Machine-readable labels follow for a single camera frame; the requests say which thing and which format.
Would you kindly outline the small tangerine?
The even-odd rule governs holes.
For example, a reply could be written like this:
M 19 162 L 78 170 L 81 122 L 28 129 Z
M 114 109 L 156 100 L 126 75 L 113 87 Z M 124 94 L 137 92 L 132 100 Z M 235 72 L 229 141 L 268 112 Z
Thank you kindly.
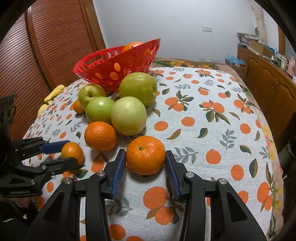
M 78 114 L 85 113 L 85 110 L 81 107 L 78 100 L 73 103 L 73 109 Z
M 66 143 L 61 151 L 61 158 L 74 157 L 77 159 L 78 164 L 81 165 L 84 160 L 84 153 L 82 148 L 75 142 Z
M 99 151 L 112 150 L 117 142 L 115 129 L 108 123 L 95 121 L 90 123 L 84 132 L 86 144 Z

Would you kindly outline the yellow-green pear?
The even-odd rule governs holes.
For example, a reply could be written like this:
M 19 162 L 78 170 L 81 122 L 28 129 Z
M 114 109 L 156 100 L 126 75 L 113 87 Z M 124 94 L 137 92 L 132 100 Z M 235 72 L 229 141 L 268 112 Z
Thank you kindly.
M 91 100 L 101 96 L 106 97 L 106 93 L 100 85 L 88 84 L 79 91 L 78 101 L 81 108 L 85 110 Z

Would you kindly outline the pale green apple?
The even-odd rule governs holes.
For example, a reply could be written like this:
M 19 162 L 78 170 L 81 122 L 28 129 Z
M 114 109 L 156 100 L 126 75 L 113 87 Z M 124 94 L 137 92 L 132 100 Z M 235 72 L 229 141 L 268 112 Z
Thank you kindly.
M 124 136 L 140 133 L 147 122 L 147 111 L 143 103 L 132 96 L 123 97 L 111 109 L 111 123 Z

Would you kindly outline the large green pear back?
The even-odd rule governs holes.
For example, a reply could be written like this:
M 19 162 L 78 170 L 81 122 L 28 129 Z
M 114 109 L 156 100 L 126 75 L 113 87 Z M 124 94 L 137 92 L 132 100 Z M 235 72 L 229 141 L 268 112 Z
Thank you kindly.
M 145 107 L 151 105 L 157 96 L 157 81 L 147 73 L 135 72 L 127 75 L 118 88 L 121 98 L 132 96 L 139 99 Z

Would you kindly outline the large front orange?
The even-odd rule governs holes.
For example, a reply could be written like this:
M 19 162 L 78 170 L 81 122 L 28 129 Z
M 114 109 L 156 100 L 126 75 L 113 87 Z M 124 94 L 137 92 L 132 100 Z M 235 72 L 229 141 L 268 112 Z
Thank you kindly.
M 131 42 L 131 43 L 125 45 L 121 52 L 123 53 L 123 52 L 128 51 L 134 47 L 137 47 L 141 44 L 142 44 L 142 42 Z

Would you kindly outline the large orange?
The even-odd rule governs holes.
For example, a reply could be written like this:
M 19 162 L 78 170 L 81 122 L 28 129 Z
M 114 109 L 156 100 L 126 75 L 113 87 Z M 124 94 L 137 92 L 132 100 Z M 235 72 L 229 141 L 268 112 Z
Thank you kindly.
M 123 53 L 123 52 L 128 51 L 134 47 L 137 47 L 141 44 L 142 44 L 142 42 L 131 42 L 131 43 L 125 45 L 121 52 Z
M 149 56 L 150 54 L 151 54 L 150 49 L 147 49 L 147 50 L 144 51 L 143 57 Z

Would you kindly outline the floral bed blanket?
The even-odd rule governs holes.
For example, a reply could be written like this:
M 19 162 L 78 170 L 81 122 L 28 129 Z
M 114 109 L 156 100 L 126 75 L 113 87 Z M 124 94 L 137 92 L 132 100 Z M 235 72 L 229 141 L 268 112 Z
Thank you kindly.
M 152 63 L 152 68 L 157 68 L 157 67 L 170 67 L 170 68 L 192 67 L 192 68 L 202 68 L 206 70 L 216 69 L 223 72 L 227 72 L 238 81 L 238 84 L 241 86 L 243 92 L 247 95 L 247 99 L 252 104 L 257 105 L 257 102 L 255 101 L 254 96 L 246 87 L 245 83 L 243 82 L 241 77 L 238 75 L 238 73 L 232 67 L 226 64 L 210 63 L 210 62 L 194 62 L 194 61 L 182 60 L 182 59 L 176 59 L 176 58 L 156 58 L 155 61 Z M 284 208 L 284 182 L 282 179 L 283 171 L 280 166 L 280 160 L 278 157 L 275 141 L 273 139 L 273 135 L 266 121 L 266 118 L 263 112 L 260 110 L 256 110 L 255 114 L 259 120 L 259 123 L 263 127 L 263 133 L 266 138 L 267 148 L 270 154 L 273 174 L 275 176 L 275 180 L 272 184 L 273 210 L 272 210 L 270 225 L 267 231 L 267 239 L 274 240 L 277 236 L 279 236 L 280 231 L 284 226 L 283 214 L 282 214 L 282 211 Z

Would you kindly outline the yellow plush toy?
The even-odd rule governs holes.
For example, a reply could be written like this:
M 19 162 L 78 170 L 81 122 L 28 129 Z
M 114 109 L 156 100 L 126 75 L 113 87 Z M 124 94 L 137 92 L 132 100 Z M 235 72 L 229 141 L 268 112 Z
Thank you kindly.
M 64 85 L 58 85 L 47 97 L 44 99 L 44 104 L 39 108 L 37 116 L 40 116 L 41 113 L 49 106 L 53 99 L 59 95 L 65 89 Z

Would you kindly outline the brown louvered wardrobe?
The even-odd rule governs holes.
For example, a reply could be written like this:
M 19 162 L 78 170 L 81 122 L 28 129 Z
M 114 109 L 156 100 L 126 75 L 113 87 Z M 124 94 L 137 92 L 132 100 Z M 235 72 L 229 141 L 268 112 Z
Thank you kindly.
M 1 42 L 1 96 L 15 95 L 10 128 L 22 138 L 44 98 L 78 79 L 73 68 L 105 48 L 93 1 L 36 1 Z

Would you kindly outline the box with blue bag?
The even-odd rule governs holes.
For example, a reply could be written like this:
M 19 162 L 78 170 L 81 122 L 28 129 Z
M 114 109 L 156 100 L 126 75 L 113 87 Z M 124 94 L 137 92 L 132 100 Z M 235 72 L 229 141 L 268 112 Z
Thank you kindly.
M 247 64 L 243 60 L 227 55 L 225 58 L 225 64 L 234 69 L 242 80 L 246 79 Z

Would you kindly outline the cardboard box on cabinet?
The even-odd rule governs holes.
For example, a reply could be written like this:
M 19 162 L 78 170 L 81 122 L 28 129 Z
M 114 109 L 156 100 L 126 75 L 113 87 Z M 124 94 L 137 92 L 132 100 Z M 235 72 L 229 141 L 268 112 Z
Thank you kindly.
M 269 47 L 267 47 L 266 45 L 260 44 L 259 42 L 252 40 L 250 47 L 261 56 L 266 56 L 268 58 L 271 58 L 271 56 L 273 55 L 273 51 L 269 49 Z

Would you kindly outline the stack of papers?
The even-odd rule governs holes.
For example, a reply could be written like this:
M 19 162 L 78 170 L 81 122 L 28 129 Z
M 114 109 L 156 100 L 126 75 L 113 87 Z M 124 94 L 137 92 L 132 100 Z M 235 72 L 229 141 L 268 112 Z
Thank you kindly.
M 259 36 L 246 33 L 237 33 L 237 37 L 241 46 L 250 46 L 252 42 L 258 42 L 260 39 Z

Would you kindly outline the beige curtain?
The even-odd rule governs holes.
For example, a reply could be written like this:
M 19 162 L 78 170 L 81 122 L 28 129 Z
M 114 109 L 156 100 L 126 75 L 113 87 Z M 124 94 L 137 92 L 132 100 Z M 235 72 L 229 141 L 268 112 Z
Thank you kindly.
M 265 25 L 263 8 L 254 0 L 250 0 L 250 3 L 257 22 L 259 42 L 261 44 L 268 46 L 268 36 L 267 36 L 267 30 Z

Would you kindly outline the wall power strip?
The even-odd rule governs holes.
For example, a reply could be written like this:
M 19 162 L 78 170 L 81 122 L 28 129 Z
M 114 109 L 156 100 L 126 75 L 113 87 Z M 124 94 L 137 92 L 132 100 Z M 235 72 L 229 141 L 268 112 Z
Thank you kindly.
M 204 58 L 204 57 L 200 57 L 199 61 L 200 62 L 221 63 L 221 61 L 219 59 L 211 59 L 211 58 Z

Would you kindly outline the white wall switch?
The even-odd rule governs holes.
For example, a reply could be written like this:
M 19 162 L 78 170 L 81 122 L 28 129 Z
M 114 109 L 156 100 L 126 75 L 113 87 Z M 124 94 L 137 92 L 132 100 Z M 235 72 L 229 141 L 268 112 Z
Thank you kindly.
M 202 31 L 203 32 L 212 32 L 212 27 L 203 26 Z

